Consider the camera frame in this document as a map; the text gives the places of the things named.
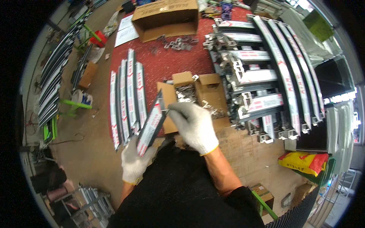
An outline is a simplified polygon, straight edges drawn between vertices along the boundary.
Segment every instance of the white work glove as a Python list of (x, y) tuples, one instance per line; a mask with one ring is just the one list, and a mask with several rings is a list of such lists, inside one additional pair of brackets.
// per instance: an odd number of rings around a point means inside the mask
[(156, 148), (149, 147), (142, 157), (137, 153), (138, 137), (132, 138), (122, 151), (123, 180), (132, 185), (138, 183), (139, 177), (146, 171), (148, 162), (156, 153)]
[(215, 150), (219, 141), (215, 136), (209, 111), (190, 102), (169, 104), (169, 117), (184, 141), (201, 156)]

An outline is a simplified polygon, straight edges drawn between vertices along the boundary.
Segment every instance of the yellow bag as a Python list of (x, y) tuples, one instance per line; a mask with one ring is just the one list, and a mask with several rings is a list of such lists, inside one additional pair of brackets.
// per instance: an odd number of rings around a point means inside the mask
[(279, 157), (278, 163), (281, 166), (297, 169), (303, 173), (313, 174), (315, 177), (324, 170), (322, 165), (328, 159), (328, 154), (310, 154), (307, 152), (288, 152)]

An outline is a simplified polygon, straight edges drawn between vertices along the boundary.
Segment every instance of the paper sheet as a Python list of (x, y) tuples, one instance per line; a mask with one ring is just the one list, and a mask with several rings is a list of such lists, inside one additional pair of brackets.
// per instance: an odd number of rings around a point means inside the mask
[(122, 30), (122, 29), (125, 29), (129, 26), (132, 25), (132, 15), (126, 17), (126, 18), (123, 18), (121, 21), (120, 21), (120, 24), (119, 24), (119, 27), (118, 27), (118, 31)]
[(124, 43), (131, 41), (138, 37), (139, 37), (139, 35), (138, 35), (136, 29), (134, 28), (133, 25), (131, 25), (125, 29), (118, 31), (118, 33), (116, 34), (114, 47), (117, 47), (121, 44), (124, 44)]

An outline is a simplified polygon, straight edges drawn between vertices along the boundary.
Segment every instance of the white bucket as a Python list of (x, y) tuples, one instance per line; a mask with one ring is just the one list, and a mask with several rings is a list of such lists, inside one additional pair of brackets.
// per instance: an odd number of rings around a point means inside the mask
[(71, 101), (76, 103), (88, 104), (92, 105), (92, 96), (88, 93), (84, 93), (81, 90), (77, 89), (73, 95)]

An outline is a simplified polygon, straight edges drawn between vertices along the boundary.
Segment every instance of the small cardboard box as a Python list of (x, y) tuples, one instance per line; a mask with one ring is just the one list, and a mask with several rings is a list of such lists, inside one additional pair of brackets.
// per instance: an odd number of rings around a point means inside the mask
[[(269, 190), (267, 190), (262, 184), (258, 183), (256, 185), (250, 186), (252, 190), (254, 190), (260, 198), (269, 206), (269, 208), (273, 209), (274, 206), (274, 196), (271, 194)], [(257, 209), (260, 211), (260, 203), (257, 201)], [(268, 212), (263, 209), (262, 216), (267, 215)]]
[[(177, 102), (175, 87), (195, 84), (196, 95), (201, 106), (204, 105), (203, 100), (205, 100), (214, 108), (223, 110), (224, 118), (212, 121), (214, 130), (217, 131), (223, 127), (229, 127), (231, 124), (227, 117), (226, 97), (220, 76), (218, 74), (201, 74), (198, 81), (194, 81), (192, 76), (190, 71), (186, 71), (172, 75), (173, 85), (163, 82), (157, 83), (157, 91), (162, 89), (165, 107)], [(166, 117), (163, 126), (166, 134), (178, 131), (170, 117)]]
[(138, 6), (132, 23), (144, 43), (161, 35), (181, 36), (196, 34), (199, 11), (196, 0), (160, 0)]
[(84, 74), (82, 75), (80, 82), (78, 83), (78, 86), (82, 89), (88, 89), (96, 71), (97, 71), (97, 65), (89, 61), (84, 71)]

